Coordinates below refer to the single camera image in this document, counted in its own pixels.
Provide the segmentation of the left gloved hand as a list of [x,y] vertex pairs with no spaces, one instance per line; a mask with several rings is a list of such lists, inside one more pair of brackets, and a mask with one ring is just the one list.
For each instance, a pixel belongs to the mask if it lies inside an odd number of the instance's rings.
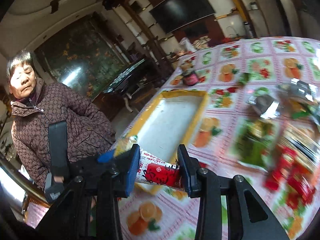
[[49,204],[53,203],[64,189],[65,186],[63,182],[56,182],[51,173],[47,174],[44,186],[44,195]]

